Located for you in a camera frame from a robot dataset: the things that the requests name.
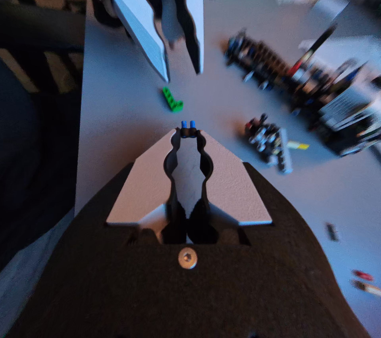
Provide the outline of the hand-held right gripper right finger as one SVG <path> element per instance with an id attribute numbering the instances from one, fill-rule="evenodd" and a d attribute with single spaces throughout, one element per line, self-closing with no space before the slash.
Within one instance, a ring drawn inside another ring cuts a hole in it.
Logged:
<path id="1" fill-rule="evenodd" d="M 205 131 L 197 132 L 202 199 L 208 213 L 231 225 L 269 225 L 272 218 L 243 161 Z"/>

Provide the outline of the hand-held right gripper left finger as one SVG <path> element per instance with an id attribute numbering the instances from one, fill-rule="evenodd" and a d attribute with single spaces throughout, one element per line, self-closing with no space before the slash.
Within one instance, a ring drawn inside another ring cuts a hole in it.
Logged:
<path id="1" fill-rule="evenodd" d="M 177 213 L 172 174 L 178 166 L 180 143 L 180 129 L 174 128 L 135 160 L 106 219 L 108 226 L 132 226 L 162 233 Z"/>

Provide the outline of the black lego connector blue pins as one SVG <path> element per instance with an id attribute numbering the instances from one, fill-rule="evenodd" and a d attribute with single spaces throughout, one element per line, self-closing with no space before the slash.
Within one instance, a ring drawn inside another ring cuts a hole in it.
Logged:
<path id="1" fill-rule="evenodd" d="M 197 128 L 194 120 L 190 121 L 189 127 L 185 120 L 181 121 L 180 136 L 182 139 L 193 139 L 197 137 Z"/>

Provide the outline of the green lego beam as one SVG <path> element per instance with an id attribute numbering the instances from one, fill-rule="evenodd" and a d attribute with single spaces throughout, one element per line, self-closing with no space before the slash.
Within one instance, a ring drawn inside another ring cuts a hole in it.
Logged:
<path id="1" fill-rule="evenodd" d="M 183 101 L 176 101 L 168 87 L 162 88 L 162 94 L 171 112 L 180 112 L 183 110 Z"/>

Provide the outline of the small black lego assembly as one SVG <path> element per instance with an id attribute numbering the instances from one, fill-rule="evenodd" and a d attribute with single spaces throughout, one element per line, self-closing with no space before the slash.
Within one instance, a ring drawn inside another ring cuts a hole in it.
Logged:
<path id="1" fill-rule="evenodd" d="M 287 131 L 274 123 L 267 123 L 268 116 L 253 118 L 245 124 L 245 135 L 261 160 L 268 166 L 277 166 L 282 174 L 290 174 L 293 164 L 288 146 Z"/>

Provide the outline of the partly built lego truck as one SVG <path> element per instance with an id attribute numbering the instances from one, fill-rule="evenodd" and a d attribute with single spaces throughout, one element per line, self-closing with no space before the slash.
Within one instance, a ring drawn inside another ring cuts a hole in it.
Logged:
<path id="1" fill-rule="evenodd" d="M 380 149 L 380 64 L 365 56 L 380 47 L 367 37 L 330 38 L 334 30 L 303 41 L 302 56 L 293 65 L 243 30 L 229 39 L 227 65 L 240 65 L 246 70 L 243 80 L 257 79 L 260 89 L 285 93 L 291 114 L 302 114 L 308 131 L 319 133 L 336 155 Z"/>

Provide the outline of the tan lego axle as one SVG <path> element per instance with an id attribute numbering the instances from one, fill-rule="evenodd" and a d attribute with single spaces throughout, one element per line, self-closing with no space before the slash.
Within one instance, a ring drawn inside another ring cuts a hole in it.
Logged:
<path id="1" fill-rule="evenodd" d="M 368 283 L 364 283 L 364 282 L 359 281 L 359 280 L 352 280 L 351 283 L 356 289 L 358 289 L 360 291 L 372 294 L 372 295 L 377 296 L 377 297 L 381 297 L 381 289 L 377 286 L 374 286 L 374 285 L 368 284 Z"/>

